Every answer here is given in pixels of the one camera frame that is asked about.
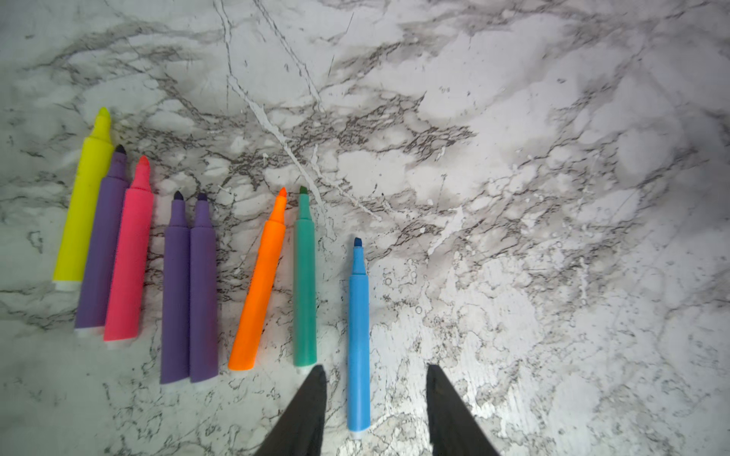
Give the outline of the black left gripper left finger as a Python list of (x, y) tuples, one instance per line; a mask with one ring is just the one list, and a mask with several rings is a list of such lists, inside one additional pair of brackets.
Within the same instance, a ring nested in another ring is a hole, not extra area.
[(317, 365), (255, 455), (320, 456), (326, 404), (326, 374), (323, 366)]

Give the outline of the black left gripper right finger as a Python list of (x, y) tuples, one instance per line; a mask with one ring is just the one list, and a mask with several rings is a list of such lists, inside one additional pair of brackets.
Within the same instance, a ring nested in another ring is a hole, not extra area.
[(438, 365), (428, 366), (426, 396), (433, 456), (499, 455)]

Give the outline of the orange pen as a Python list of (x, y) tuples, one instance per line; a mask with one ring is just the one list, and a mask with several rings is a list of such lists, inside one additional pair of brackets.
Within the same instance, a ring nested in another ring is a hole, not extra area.
[(249, 371), (255, 366), (285, 236), (286, 203), (287, 191), (281, 188), (262, 232), (256, 266), (229, 357), (228, 368), (233, 372)]

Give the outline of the blue pen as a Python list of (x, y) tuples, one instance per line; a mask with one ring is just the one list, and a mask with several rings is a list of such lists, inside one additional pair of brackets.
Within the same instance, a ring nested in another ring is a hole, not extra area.
[(360, 440), (371, 425), (369, 279), (362, 240), (356, 237), (349, 286), (347, 426)]

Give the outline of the purple pen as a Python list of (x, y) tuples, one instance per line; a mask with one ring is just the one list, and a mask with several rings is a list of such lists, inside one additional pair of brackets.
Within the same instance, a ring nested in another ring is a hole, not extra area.
[(78, 336), (100, 334), (106, 323), (127, 178), (127, 152), (116, 146), (102, 179), (75, 321)]
[(186, 202), (176, 191), (163, 252), (163, 330), (161, 384), (189, 376), (190, 229)]
[(197, 197), (190, 231), (190, 380), (218, 375), (217, 241), (205, 193)]

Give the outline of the green pen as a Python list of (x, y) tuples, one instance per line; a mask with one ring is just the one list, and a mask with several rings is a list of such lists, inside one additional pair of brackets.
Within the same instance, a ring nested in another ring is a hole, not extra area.
[(317, 363), (315, 224), (305, 186), (298, 195), (294, 257), (294, 365), (303, 370)]

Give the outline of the pink red pen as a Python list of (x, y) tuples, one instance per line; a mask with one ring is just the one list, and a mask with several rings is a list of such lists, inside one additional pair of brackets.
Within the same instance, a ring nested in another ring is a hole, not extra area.
[(125, 192), (104, 330), (110, 349), (129, 345), (139, 334), (153, 212), (150, 163), (143, 156)]

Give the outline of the yellow highlighter pen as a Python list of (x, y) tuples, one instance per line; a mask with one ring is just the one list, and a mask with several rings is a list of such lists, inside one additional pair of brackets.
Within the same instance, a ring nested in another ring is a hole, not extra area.
[(108, 109), (101, 108), (83, 143), (52, 277), (57, 291), (78, 290), (84, 277), (100, 185), (110, 170), (114, 153), (111, 122)]

